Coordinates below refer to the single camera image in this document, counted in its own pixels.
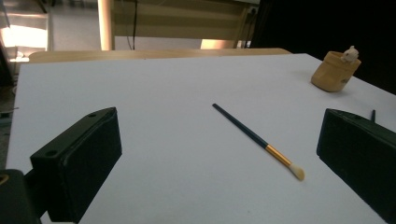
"paintbrush bristles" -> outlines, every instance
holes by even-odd
[[[292,163],[292,164],[289,166],[289,169],[291,170],[291,172],[292,172],[300,181],[303,181],[303,180],[304,180],[304,178],[305,178],[305,173],[304,173],[304,170],[303,170],[300,166],[298,166],[298,165]]]

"floor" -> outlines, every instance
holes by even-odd
[[[101,48],[96,0],[56,0],[54,7],[45,5],[48,13],[43,12],[36,0],[3,2],[22,58],[43,50]],[[200,39],[137,37],[134,45],[135,49],[199,49],[201,42]],[[127,37],[116,37],[116,49],[130,49]],[[0,169],[6,167],[14,100],[12,87],[0,88]]]

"background wall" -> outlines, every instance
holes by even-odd
[[[328,51],[353,45],[362,61],[355,77],[396,94],[395,11],[387,0],[262,0],[251,47],[278,47],[323,60]]]

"wooden container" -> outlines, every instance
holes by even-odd
[[[361,65],[361,61],[356,59],[353,63],[343,62],[343,53],[329,51],[311,77],[311,82],[324,91],[341,91],[356,69]]]

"screw hole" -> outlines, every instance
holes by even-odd
[[[56,153],[58,153],[56,150],[51,150],[51,151],[48,151],[47,153],[46,153],[46,156],[54,156],[54,155],[56,155]]]
[[[0,185],[6,183],[9,179],[8,175],[0,175]]]

